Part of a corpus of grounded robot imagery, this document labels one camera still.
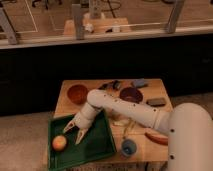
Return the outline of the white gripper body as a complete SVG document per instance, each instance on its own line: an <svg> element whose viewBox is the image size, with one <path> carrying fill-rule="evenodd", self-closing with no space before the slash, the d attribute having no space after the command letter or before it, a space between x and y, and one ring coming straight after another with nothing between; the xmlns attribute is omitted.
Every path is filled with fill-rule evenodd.
<svg viewBox="0 0 213 171"><path fill-rule="evenodd" d="M74 116L73 121L79 129L88 129L92 125L92 119L81 112Z"/></svg>

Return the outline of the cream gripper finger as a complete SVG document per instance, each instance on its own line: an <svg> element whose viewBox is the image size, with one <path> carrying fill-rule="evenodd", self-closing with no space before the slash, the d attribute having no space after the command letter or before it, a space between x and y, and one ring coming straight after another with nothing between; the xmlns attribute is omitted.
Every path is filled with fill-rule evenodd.
<svg viewBox="0 0 213 171"><path fill-rule="evenodd" d="M84 138L84 136L86 135L88 129L79 129L78 134L77 134L77 138L76 138L76 142L75 144L78 145L81 140Z"/></svg>
<svg viewBox="0 0 213 171"><path fill-rule="evenodd" d="M73 121L70 121L65 128L63 129L63 133L67 133L69 130L71 130L73 127L75 127L75 123Z"/></svg>

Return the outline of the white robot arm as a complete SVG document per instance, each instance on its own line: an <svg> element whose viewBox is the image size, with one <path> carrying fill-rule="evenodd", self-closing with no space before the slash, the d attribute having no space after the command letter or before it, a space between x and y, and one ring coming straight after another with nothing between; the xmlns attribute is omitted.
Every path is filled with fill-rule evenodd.
<svg viewBox="0 0 213 171"><path fill-rule="evenodd" d="M200 105L183 103L171 112L115 98L93 89L81 110L64 127L79 128L79 144L102 109L109 108L168 137L168 171L213 171L213 119Z"/></svg>

